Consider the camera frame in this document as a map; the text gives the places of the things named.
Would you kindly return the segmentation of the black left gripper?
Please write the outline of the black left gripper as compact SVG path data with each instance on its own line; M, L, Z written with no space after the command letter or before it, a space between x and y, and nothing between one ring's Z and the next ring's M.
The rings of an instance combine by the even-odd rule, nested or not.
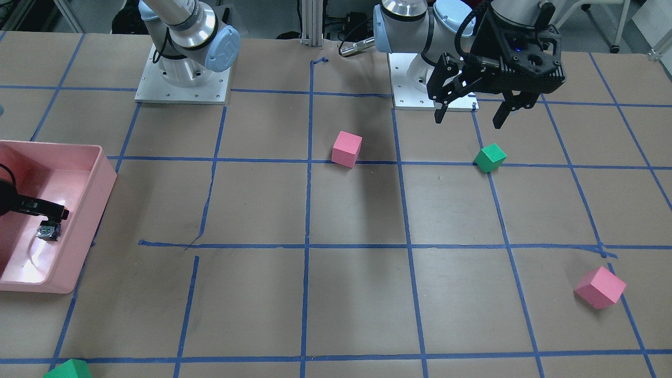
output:
M542 94L562 86L561 34L552 10L523 10L519 19L506 10L472 10L458 16L448 40L451 51L430 57L434 71L426 82L435 102L434 120L443 122L448 106L471 92L504 96L492 118L501 129L507 117Z

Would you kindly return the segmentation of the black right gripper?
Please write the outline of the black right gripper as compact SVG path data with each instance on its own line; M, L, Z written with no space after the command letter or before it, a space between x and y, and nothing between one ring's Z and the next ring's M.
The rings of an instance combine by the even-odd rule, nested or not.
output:
M52 221L64 221L69 218L70 212L62 204L19 195L14 172L7 165L1 164L1 167L10 177L9 181L1 179L1 217L9 212L15 212L35 217L46 217Z

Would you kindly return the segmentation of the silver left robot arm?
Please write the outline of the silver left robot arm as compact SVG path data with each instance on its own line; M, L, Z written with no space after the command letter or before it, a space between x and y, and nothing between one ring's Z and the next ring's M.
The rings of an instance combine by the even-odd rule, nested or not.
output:
M492 122L530 109L566 79L561 34L547 1L381 1L374 8L376 49L416 53L432 69L424 85L436 123L469 93L502 95Z

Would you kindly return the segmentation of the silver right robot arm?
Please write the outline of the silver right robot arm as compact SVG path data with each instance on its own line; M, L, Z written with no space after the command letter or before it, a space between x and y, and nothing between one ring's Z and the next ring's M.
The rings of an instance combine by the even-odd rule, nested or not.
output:
M460 31L443 12L446 5L446 1L432 6L425 1L381 1L373 10L374 35L339 55L349 57L374 46L386 54L415 55L430 68L439 53L453 54L460 44ZM225 88L215 79L227 82L238 57L242 39L234 26L199 1L141 1L139 9L156 43L145 72L165 74L161 84L168 93L210 88L219 94Z

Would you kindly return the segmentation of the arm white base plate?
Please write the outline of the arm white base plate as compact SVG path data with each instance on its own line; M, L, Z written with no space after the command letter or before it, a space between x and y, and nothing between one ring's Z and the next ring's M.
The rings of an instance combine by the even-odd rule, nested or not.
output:
M388 66L396 110L430 111L438 108L426 89L434 67L419 54L388 54Z
M139 103L225 105L232 69L208 71L189 58L159 58L153 62L155 45L144 66L134 100Z

